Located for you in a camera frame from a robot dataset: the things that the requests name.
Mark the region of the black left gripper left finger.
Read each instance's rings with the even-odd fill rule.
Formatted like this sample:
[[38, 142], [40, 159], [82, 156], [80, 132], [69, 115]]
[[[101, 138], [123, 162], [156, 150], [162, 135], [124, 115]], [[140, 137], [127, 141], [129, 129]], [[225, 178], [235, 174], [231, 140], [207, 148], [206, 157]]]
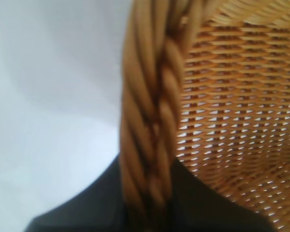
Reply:
[[35, 217], [27, 232], [124, 232], [126, 212], [123, 205], [119, 158], [85, 190]]

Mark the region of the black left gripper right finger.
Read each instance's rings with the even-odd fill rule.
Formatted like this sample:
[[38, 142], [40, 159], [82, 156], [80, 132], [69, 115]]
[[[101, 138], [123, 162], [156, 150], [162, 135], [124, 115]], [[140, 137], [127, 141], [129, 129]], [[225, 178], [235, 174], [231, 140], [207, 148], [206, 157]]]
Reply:
[[272, 223], [231, 202], [193, 176], [181, 162], [171, 167], [171, 232], [274, 232]]

